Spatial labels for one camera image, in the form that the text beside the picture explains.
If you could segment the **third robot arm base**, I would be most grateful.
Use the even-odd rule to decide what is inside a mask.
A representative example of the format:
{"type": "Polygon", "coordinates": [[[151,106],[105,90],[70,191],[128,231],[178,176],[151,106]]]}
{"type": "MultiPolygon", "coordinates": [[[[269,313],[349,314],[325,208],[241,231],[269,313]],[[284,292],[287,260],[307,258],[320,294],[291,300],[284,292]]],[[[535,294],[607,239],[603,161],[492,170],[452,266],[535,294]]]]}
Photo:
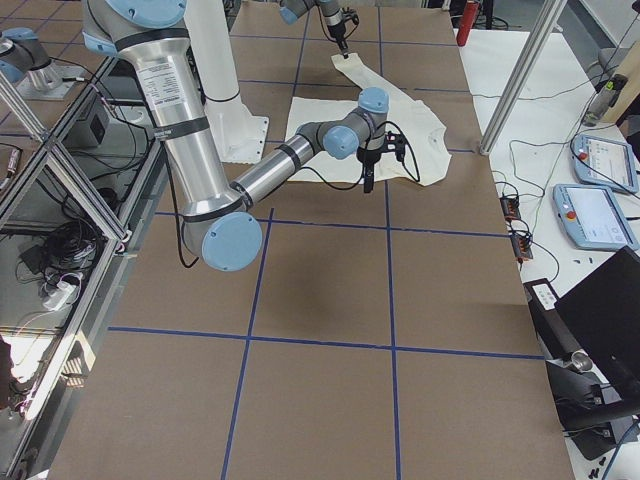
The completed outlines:
{"type": "Polygon", "coordinates": [[[29,28],[1,32],[1,72],[27,100],[62,101],[82,67],[58,65],[29,28]]]}

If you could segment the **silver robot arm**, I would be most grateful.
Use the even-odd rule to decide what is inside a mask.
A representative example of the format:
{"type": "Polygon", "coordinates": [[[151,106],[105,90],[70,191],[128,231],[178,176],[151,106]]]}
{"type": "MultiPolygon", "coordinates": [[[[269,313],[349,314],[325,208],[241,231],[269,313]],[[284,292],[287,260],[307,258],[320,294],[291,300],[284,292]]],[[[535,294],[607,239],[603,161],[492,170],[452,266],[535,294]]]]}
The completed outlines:
{"type": "Polygon", "coordinates": [[[301,19],[312,10],[320,17],[321,28],[328,40],[335,43],[343,58],[347,59],[350,49],[347,43],[349,34],[347,24],[352,22],[354,28],[359,25],[357,12],[350,7],[341,7],[335,0],[282,0],[279,1],[279,13],[283,21],[289,25],[301,19]]]}
{"type": "Polygon", "coordinates": [[[258,119],[239,96],[229,30],[217,1],[86,1],[88,49],[134,69],[186,203],[177,237],[208,266],[248,266],[262,245],[251,208],[320,153],[336,159],[386,152],[389,89],[369,86],[345,117],[301,125],[235,180],[218,142],[246,139],[258,119]]]}

